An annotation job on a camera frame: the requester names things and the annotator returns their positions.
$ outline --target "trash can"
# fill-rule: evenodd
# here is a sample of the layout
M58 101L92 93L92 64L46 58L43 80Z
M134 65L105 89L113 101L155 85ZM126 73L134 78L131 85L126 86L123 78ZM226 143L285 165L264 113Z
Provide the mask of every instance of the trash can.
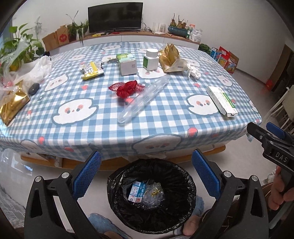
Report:
M161 184L163 200L156 208L128 201L136 181ZM111 209L126 226L145 234L163 234L189 219L195 208L196 186L191 175L172 162L139 159L109 176L107 195Z

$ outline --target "black tv screen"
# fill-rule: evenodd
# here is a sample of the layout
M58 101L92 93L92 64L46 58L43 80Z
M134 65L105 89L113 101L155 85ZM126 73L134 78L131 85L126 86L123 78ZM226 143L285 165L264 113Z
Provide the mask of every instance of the black tv screen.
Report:
M88 8L90 33L141 28L142 2L110 3Z

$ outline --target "red candy wrapper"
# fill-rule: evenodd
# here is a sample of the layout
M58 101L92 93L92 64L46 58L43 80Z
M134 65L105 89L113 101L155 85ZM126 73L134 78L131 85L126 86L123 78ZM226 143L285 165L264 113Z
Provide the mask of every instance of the red candy wrapper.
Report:
M113 84L112 86L108 87L111 91L116 91L116 95L125 99L128 98L130 95L134 94L135 92L142 92L145 87L141 84L138 84L136 80L129 81L127 83L118 82Z

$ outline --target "white floor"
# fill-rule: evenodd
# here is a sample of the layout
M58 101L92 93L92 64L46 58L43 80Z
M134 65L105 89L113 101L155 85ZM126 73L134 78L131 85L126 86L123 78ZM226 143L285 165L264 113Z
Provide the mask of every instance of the white floor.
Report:
M260 81L248 76L240 71L233 75L235 80L240 84L249 98L255 104L262 117L277 101L271 92L264 91L265 85ZM226 145L226 150L208 157L214 161L222 170L231 171L236 177L249 178L256 175L262 182L272 172L275 165L262 157L263 149L261 143L253 139L250 143L247 136L231 141ZM214 198L210 197L203 186L198 174L195 172L190 162L183 163L181 166L187 170L194 179L197 187L197 194L203 197L205 209L209 209ZM0 161L0 185L18 203L26 206L26 201L34 178L42 175L45 179L58 177L64 170L57 168L44 167L26 163L12 151L5 151ZM141 238L162 238L168 235L145 235L138 233L126 227L112 212L109 207L106 182L112 172L99 172L91 183L86 195L78 200L85 214L99 213L109 218L115 225L125 231L134 239ZM60 202L56 199L57 207L66 228L71 228Z

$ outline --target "human hand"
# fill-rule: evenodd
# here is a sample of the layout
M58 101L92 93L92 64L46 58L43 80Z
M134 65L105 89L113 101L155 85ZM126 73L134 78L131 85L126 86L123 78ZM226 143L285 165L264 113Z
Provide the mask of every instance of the human hand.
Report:
M272 210L278 210L283 202L294 200L294 187L289 189L284 195L281 192L285 188L285 184L281 177L281 167L277 166L274 182L271 187L271 195L268 199L268 206Z

